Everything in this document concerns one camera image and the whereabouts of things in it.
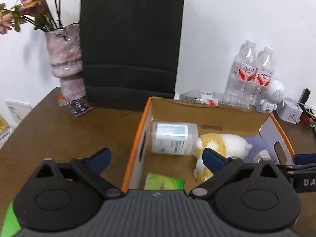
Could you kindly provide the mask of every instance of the gray ribbed panel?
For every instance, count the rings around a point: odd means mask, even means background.
[[[256,234],[222,222],[206,201],[183,191],[131,190],[122,199],[103,204],[86,224],[61,233],[23,229],[17,237],[298,237],[290,230]]]

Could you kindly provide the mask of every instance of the stuffed animal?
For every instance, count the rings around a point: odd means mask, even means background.
[[[223,157],[235,156],[245,159],[252,145],[244,138],[234,134],[207,133],[201,135],[196,141],[194,156],[197,158],[193,175],[197,181],[203,183],[213,176],[212,172],[203,164],[202,154],[205,148],[211,148]]]

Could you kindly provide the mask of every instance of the white wall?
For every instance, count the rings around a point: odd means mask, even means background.
[[[8,7],[16,0],[0,0]],[[53,10],[53,0],[48,0]],[[63,24],[79,21],[80,0],[62,0]],[[176,90],[223,92],[233,58],[245,39],[275,49],[275,77],[286,95],[312,90],[316,108],[316,0],[185,0]],[[50,74],[45,37],[25,24],[0,36],[0,113],[3,99],[32,106],[59,85]]]

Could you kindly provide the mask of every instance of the cardboard box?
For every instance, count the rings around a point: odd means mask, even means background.
[[[272,114],[151,97],[143,112],[127,164],[122,185],[125,192],[128,189],[143,189],[149,172],[183,179],[187,193],[199,185],[193,177],[195,157],[151,152],[151,126],[152,122],[158,121],[195,123],[199,135],[208,132],[237,134],[242,137],[261,135],[269,149],[273,150],[279,142],[286,164],[293,164],[294,151]]]

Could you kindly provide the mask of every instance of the green packet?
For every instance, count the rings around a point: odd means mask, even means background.
[[[184,180],[148,173],[144,190],[183,190]]]

